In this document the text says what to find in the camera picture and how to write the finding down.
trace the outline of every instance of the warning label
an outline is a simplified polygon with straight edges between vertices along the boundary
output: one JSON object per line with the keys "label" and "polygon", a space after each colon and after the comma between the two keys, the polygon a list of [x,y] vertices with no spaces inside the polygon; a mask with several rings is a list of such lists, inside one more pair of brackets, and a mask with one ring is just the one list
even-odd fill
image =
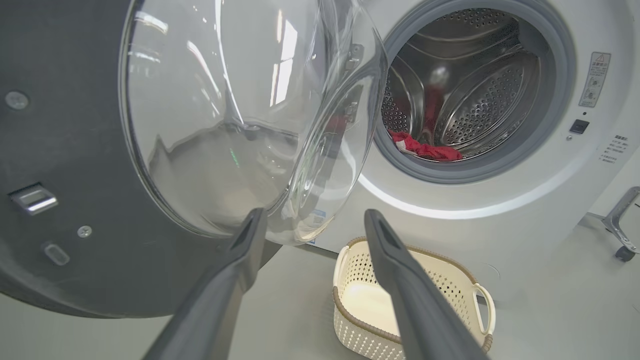
{"label": "warning label", "polygon": [[602,84],[607,77],[609,70],[609,62],[611,54],[593,53],[591,54],[591,65],[589,66],[589,74],[587,75],[587,83],[584,85],[584,91],[580,98],[580,106],[593,108],[598,102]]}
{"label": "warning label", "polygon": [[629,139],[624,136],[614,136],[600,154],[599,160],[605,163],[615,164],[618,161],[618,157],[627,151],[628,141]]}

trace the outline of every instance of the floor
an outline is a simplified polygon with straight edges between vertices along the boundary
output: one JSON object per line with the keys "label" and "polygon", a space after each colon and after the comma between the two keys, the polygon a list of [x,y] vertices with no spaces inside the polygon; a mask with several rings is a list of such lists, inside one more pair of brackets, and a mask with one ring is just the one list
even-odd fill
{"label": "floor", "polygon": [[[626,229],[640,238],[635,223]],[[585,217],[523,291],[497,304],[490,357],[637,359],[640,259],[619,262],[618,247],[597,219]],[[229,359],[364,359],[333,332],[336,256],[282,247],[243,299]],[[139,359],[168,318],[72,318],[0,297],[0,319],[1,359],[101,360]]]}

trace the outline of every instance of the washing machine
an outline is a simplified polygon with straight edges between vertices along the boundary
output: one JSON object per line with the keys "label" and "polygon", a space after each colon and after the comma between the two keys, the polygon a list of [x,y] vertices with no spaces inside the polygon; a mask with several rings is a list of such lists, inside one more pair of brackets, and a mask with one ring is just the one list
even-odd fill
{"label": "washing machine", "polygon": [[[365,4],[389,57],[385,103],[353,194],[316,246],[339,251],[375,208],[403,241],[509,299],[638,146],[638,2]],[[390,130],[464,157],[398,151]]]}
{"label": "washing machine", "polygon": [[172,314],[253,208],[333,251],[378,209],[500,300],[638,146],[631,0],[2,8],[0,290],[69,315]]}

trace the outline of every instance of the white plastic basket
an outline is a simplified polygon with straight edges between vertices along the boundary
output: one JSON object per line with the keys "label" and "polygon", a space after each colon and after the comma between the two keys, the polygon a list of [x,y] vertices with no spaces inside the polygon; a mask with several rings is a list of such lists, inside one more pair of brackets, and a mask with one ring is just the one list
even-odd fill
{"label": "white plastic basket", "polygon": [[[488,291],[459,263],[415,247],[407,249],[440,288],[484,352],[489,351],[495,306]],[[478,292],[489,309],[487,326],[480,316]],[[376,281],[366,238],[351,240],[340,251],[333,273],[333,301],[333,326],[344,346],[369,359],[404,359],[391,296]]]}

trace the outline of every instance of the screw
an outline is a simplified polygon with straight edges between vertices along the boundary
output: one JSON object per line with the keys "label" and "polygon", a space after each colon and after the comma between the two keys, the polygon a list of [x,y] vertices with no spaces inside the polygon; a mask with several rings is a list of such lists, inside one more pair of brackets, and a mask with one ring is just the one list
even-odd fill
{"label": "screw", "polygon": [[82,239],[86,239],[89,236],[91,236],[91,233],[93,232],[93,229],[89,226],[89,225],[85,225],[85,226],[81,226],[78,231],[77,234],[78,236],[80,236]]}
{"label": "screw", "polygon": [[29,98],[21,92],[10,91],[4,96],[6,104],[14,110],[23,110],[29,105]]}

